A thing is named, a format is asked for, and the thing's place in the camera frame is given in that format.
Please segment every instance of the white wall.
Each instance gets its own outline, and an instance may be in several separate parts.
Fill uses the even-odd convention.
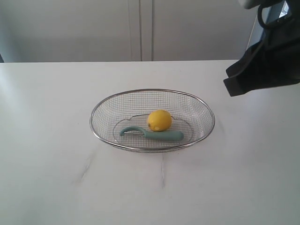
[[[155,0],[153,59],[239,59],[256,11],[244,9],[237,0]]]
[[[0,54],[4,62],[22,61],[18,46],[0,12]]]
[[[130,42],[131,7],[127,0],[0,1],[27,62],[139,60]]]

